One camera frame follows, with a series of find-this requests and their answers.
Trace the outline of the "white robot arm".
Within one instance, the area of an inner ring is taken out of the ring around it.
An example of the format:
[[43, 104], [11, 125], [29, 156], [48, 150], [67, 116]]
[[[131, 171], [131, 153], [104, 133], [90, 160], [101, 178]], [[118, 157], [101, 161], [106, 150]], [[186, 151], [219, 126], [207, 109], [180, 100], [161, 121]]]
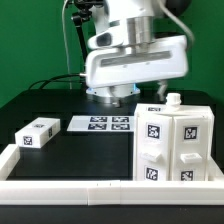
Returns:
[[192, 31], [179, 20], [192, 0], [104, 0], [93, 10], [96, 35], [88, 40], [87, 96], [118, 106], [140, 93], [138, 83], [186, 75]]

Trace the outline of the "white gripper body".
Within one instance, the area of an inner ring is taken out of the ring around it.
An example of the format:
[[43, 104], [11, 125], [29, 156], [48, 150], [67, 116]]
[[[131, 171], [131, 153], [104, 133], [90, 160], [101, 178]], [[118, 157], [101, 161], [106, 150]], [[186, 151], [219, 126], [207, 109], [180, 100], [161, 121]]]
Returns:
[[102, 88], [183, 77], [188, 72], [184, 35], [159, 38], [143, 53], [122, 48], [94, 50], [86, 60], [86, 83]]

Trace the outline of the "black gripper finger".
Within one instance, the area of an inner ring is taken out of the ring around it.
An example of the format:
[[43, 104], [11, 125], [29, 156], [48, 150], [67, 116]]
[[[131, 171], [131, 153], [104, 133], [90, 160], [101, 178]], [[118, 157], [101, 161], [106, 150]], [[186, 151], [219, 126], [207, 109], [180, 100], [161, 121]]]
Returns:
[[118, 97], [114, 97], [114, 102], [113, 102], [114, 106], [116, 108], [120, 108], [121, 107], [121, 100]]
[[168, 82], [166, 80], [160, 80], [158, 82], [158, 85], [159, 85], [159, 88], [158, 88], [158, 91], [157, 91], [157, 94], [160, 96], [160, 97], [163, 97], [164, 96], [164, 93], [167, 89], [167, 86], [168, 86]]

